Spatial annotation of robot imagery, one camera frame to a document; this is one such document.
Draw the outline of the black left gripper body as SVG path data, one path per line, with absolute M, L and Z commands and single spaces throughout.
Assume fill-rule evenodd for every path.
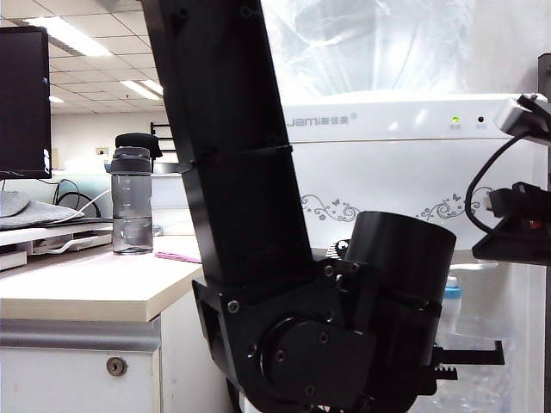
M 375 409 L 409 409 L 423 386 L 455 248 L 453 232 L 397 213 L 365 211 L 345 259 L 365 265 L 355 316 L 375 337 L 365 393 Z

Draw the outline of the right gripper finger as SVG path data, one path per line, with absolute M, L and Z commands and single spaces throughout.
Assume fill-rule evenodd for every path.
M 503 237 L 486 234 L 472 248 L 475 258 L 531 265 L 550 264 L 550 222 L 507 217 L 495 227 Z

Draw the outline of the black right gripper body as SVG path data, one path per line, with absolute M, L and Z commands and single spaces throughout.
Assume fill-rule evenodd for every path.
M 512 185 L 511 227 L 514 235 L 550 234 L 550 192 L 527 182 Z

